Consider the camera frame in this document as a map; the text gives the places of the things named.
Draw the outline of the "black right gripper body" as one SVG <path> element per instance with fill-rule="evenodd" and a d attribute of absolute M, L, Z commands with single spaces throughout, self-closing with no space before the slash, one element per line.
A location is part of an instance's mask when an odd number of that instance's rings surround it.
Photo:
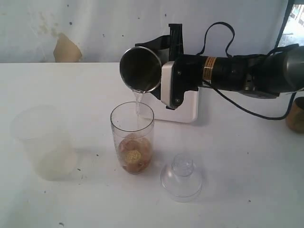
<path fill-rule="evenodd" d="M 171 42 L 167 62 L 174 61 L 171 92 L 172 104 L 177 109 L 184 100 L 185 92 L 198 91 L 202 86 L 203 57 L 184 54 L 182 24 L 169 24 L 169 28 Z"/>

